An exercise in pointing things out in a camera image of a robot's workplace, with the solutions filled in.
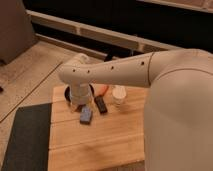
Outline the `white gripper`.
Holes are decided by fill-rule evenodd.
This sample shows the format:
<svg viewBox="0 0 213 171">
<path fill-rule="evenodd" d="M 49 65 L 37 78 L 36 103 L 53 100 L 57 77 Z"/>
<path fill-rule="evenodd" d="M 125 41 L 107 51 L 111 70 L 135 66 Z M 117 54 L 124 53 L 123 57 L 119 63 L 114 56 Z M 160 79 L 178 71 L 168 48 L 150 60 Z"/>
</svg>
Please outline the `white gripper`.
<svg viewBox="0 0 213 171">
<path fill-rule="evenodd" d="M 71 102 L 75 105 L 88 104 L 91 101 L 92 92 L 88 84 L 70 85 Z"/>
</svg>

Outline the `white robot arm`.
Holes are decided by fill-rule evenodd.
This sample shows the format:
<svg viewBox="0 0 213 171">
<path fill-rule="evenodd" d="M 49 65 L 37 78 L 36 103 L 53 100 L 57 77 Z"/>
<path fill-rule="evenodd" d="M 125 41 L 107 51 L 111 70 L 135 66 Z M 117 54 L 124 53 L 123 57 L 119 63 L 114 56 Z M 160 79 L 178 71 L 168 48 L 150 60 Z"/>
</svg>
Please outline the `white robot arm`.
<svg viewBox="0 0 213 171">
<path fill-rule="evenodd" d="M 213 171 L 213 53 L 177 49 L 98 64 L 78 54 L 59 77 L 79 99 L 84 83 L 147 87 L 145 170 Z"/>
</svg>

